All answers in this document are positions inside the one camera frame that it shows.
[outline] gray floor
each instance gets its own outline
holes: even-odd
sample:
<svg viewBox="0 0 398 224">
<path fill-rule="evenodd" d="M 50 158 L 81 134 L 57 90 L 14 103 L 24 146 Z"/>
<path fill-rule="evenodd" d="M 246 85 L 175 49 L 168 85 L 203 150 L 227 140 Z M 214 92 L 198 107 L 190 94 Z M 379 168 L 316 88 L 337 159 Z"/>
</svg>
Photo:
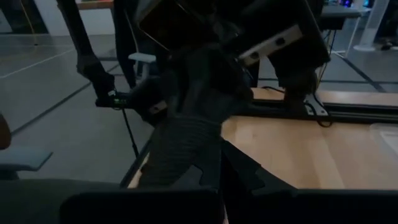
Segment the gray floor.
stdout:
<svg viewBox="0 0 398 224">
<path fill-rule="evenodd" d="M 336 36 L 334 50 L 348 45 L 353 22 Z M 359 40 L 361 31 L 355 37 Z M 114 37 L 91 37 L 94 51 L 113 56 Z M 38 36 L 37 47 L 30 36 L 0 35 L 0 110 L 12 131 L 89 83 L 76 72 L 76 52 L 69 37 Z M 336 55 L 320 85 L 322 90 L 377 90 Z M 362 53 L 351 51 L 352 61 L 375 83 L 388 92 L 398 93 L 398 52 Z M 116 62 L 103 62 L 105 69 Z M 110 73 L 122 74 L 120 67 Z M 267 60 L 261 63 L 259 86 L 278 86 L 274 69 Z M 128 90 L 123 77 L 116 78 L 120 90 Z M 17 133 L 15 146 L 53 151 L 52 158 L 38 172 L 21 172 L 22 178 L 64 178 L 120 182 L 135 160 L 120 111 L 96 108 L 91 86 Z M 133 111 L 128 117 L 141 148 L 152 128 Z"/>
</svg>

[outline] white wall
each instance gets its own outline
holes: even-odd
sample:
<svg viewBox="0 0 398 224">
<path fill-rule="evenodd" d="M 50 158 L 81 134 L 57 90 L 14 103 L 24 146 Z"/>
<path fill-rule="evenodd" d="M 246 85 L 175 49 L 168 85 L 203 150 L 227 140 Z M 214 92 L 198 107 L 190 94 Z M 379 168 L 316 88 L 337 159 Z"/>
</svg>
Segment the white wall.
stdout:
<svg viewBox="0 0 398 224">
<path fill-rule="evenodd" d="M 34 0 L 42 19 L 53 36 L 69 35 L 69 31 L 56 0 Z M 114 34 L 112 14 L 109 9 L 80 11 L 88 35 Z"/>
</svg>

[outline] black pants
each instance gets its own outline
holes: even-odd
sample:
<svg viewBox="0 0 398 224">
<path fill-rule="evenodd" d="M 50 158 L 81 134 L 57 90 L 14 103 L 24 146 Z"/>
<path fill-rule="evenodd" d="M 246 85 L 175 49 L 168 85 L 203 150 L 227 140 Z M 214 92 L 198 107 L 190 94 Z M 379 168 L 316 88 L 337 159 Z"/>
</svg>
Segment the black pants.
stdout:
<svg viewBox="0 0 398 224">
<path fill-rule="evenodd" d="M 118 187 L 118 184 L 77 180 L 2 180 L 0 223 L 59 223 L 58 210 L 68 197 Z"/>
</svg>

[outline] chair armrest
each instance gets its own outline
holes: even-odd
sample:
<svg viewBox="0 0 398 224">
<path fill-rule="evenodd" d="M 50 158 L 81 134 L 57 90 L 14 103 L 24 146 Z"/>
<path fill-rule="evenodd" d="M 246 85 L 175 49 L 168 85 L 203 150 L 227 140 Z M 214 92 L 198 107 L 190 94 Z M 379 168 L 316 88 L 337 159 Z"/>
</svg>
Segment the chair armrest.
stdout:
<svg viewBox="0 0 398 224">
<path fill-rule="evenodd" d="M 51 157 L 52 152 L 45 152 L 29 147 L 11 146 L 0 151 L 1 171 L 37 171 Z"/>
<path fill-rule="evenodd" d="M 129 59 L 135 60 L 137 62 L 144 62 L 144 63 L 154 63 L 156 62 L 156 56 L 150 54 L 143 54 L 143 53 L 134 53 L 129 55 Z"/>
</svg>

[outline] glove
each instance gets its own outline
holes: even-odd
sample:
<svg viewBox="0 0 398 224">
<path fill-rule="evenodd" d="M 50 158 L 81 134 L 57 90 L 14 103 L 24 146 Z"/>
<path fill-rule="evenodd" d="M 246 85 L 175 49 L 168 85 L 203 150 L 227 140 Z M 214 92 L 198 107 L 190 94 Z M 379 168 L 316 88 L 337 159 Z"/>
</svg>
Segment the glove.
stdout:
<svg viewBox="0 0 398 224">
<path fill-rule="evenodd" d="M 156 127 L 139 187 L 170 186 L 201 149 L 221 139 L 221 125 L 253 98 L 246 71 L 218 44 L 172 54 L 160 79 L 167 119 Z"/>
</svg>

